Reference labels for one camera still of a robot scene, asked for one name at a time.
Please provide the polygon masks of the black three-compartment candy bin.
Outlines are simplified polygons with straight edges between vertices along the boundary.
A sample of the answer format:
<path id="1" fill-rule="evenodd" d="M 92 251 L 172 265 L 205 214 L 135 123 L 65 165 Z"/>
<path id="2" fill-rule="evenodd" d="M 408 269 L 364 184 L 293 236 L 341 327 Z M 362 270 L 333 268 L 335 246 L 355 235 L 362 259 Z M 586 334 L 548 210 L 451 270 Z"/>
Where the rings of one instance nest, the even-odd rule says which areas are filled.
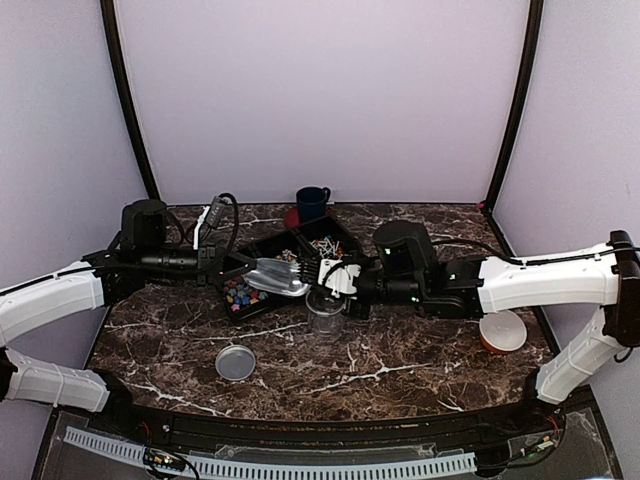
<path id="1" fill-rule="evenodd" d="M 223 306 L 234 323 L 301 303 L 310 289 L 299 277 L 303 260 L 339 260 L 361 243 L 326 215 L 246 244 L 223 263 Z"/>

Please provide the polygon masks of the metal scoop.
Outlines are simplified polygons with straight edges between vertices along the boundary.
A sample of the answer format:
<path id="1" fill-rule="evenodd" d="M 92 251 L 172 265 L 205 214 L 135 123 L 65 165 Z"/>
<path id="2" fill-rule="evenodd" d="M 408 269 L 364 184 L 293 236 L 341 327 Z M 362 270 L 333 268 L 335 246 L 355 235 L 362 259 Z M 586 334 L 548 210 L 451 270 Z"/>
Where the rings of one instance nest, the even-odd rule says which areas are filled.
<path id="1" fill-rule="evenodd" d="M 289 298 L 307 294 L 311 285 L 301 280 L 300 265 L 275 258 L 258 258 L 254 269 L 243 275 L 254 289 Z"/>

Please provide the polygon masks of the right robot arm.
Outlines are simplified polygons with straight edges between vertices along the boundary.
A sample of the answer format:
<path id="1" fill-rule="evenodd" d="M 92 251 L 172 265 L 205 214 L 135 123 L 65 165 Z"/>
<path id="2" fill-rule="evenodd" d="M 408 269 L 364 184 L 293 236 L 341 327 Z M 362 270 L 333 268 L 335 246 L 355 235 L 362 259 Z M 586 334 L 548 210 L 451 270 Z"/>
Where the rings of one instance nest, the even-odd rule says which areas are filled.
<path id="1" fill-rule="evenodd" d="M 428 315 L 460 319 L 521 307 L 594 304 L 592 319 L 528 379 L 527 398 L 510 413 L 534 432 L 558 405 L 623 350 L 639 346 L 639 248 L 624 230 L 583 250 L 538 257 L 491 255 L 441 262 L 423 225 L 392 221 L 373 235 L 376 259 L 329 275 L 335 296 L 363 304 L 414 304 Z"/>

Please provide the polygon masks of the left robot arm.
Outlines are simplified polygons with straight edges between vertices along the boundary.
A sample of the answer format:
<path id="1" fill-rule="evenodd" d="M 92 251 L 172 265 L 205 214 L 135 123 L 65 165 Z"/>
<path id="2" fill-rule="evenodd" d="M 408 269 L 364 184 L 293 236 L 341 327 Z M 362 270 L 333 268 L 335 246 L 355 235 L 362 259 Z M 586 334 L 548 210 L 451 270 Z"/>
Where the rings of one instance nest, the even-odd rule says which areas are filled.
<path id="1" fill-rule="evenodd" d="M 207 285 L 221 279 L 223 260 L 233 246 L 209 247 L 200 231 L 215 229 L 225 207 L 239 208 L 230 193 L 216 196 L 191 228 L 180 227 L 180 241 L 192 241 L 184 247 L 166 242 L 166 225 L 175 217 L 164 202 L 136 201 L 123 209 L 121 230 L 108 249 L 2 290 L 1 398 L 101 413 L 117 434 L 134 435 L 141 427 L 140 412 L 130 406 L 129 390 L 113 374 L 32 358 L 11 344 L 62 318 L 113 306 L 152 281 Z"/>

